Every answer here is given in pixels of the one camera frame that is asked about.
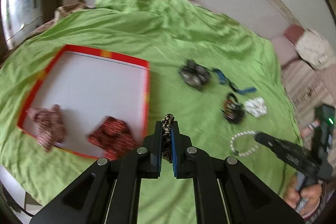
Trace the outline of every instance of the white fabric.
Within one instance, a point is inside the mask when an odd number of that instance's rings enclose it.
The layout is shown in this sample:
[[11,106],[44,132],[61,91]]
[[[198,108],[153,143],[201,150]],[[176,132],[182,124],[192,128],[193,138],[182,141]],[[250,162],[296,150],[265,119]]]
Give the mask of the white fabric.
[[315,30],[307,29],[295,47],[301,58],[314,69],[325,69],[336,64],[336,56],[329,42]]
[[244,103],[244,107],[247,112],[251,113],[256,118],[267,113],[265,101],[261,97],[247,100]]

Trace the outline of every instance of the patterned cloth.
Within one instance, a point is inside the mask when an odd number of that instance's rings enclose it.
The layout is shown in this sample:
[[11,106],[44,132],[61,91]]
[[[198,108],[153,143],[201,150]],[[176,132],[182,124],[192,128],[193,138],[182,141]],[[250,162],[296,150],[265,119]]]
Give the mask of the patterned cloth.
[[31,107],[27,115],[37,123],[37,142],[49,152],[55,142],[62,143],[66,131],[62,122],[59,105],[55,104],[50,109]]
[[109,160],[121,158],[138,147],[127,124],[111,116],[107,116],[103,124],[90,133],[88,141],[104,149]]
[[32,31],[24,41],[35,37],[41,33],[44,33],[45,31],[49,30],[52,26],[54,26],[56,23],[58,23],[61,19],[67,17],[68,15],[79,11],[79,10],[86,10],[90,9],[90,7],[86,6],[86,1],[85,0],[78,0],[75,3],[65,5],[65,6],[60,6],[55,10],[55,17],[48,21],[47,23],[44,23],[40,27],[36,28],[34,31]]
[[172,114],[166,114],[162,120],[162,158],[172,163],[173,156],[171,153],[171,123],[174,120]]

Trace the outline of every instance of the pillow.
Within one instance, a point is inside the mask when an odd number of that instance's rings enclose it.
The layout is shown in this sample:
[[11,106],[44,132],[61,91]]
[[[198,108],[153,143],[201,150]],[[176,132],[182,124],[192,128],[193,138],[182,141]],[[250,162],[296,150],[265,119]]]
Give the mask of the pillow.
[[283,36],[271,39],[275,53],[279,59],[281,67],[286,67],[289,63],[299,59],[296,49],[290,41]]
[[295,44],[300,57],[314,69],[326,69],[336,64],[336,55],[330,43],[317,31],[307,29]]
[[298,26],[298,25],[292,25],[287,28],[287,30],[283,33],[283,36],[290,41],[293,45],[296,44],[298,39],[301,35],[305,32],[305,29]]

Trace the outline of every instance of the pink patterned cloth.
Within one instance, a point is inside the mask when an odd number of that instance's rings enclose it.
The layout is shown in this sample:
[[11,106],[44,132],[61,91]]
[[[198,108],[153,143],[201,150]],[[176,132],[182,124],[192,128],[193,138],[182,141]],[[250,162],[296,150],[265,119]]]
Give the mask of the pink patterned cloth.
[[45,148],[46,152],[50,151],[55,142],[63,142],[66,130],[59,105],[55,104],[50,109],[31,107],[27,110],[27,115],[37,123],[37,142]]
[[133,139],[127,124],[107,116],[97,130],[90,133],[88,141],[105,150],[105,157],[115,160],[139,145]]

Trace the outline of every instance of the window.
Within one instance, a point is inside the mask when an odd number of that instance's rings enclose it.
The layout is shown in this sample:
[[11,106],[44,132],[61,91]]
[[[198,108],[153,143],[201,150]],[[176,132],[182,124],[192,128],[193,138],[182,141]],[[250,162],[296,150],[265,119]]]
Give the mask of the window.
[[1,0],[3,31],[8,49],[20,44],[43,23],[41,15],[41,0]]

